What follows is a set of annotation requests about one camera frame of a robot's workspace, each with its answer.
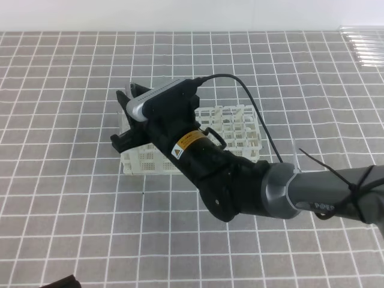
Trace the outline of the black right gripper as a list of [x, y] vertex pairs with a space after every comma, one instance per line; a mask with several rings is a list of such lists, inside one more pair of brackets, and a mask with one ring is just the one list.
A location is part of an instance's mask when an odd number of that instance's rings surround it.
[[150, 90], [132, 82], [129, 93], [116, 92], [130, 125], [128, 131], [110, 137], [117, 152], [151, 143], [189, 180], [226, 179], [226, 144], [215, 130], [210, 127], [201, 129], [193, 116], [173, 120], [156, 117], [141, 122], [141, 103], [136, 98]]

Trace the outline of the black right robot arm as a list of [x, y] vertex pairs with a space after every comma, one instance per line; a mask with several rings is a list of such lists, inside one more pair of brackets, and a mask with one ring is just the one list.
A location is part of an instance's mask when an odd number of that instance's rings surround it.
[[152, 143], [199, 190], [217, 219], [238, 214], [291, 219], [302, 211], [383, 227], [383, 167], [300, 173], [291, 163], [252, 162], [212, 142], [195, 111], [197, 85], [179, 80], [149, 89], [131, 85], [116, 93], [131, 127], [111, 137], [118, 152]]

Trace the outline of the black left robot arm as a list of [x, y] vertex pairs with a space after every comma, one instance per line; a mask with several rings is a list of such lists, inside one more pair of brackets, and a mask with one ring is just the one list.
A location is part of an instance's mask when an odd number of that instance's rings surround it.
[[40, 288], [81, 288], [81, 284], [74, 275], [69, 275], [53, 283], [41, 286]]

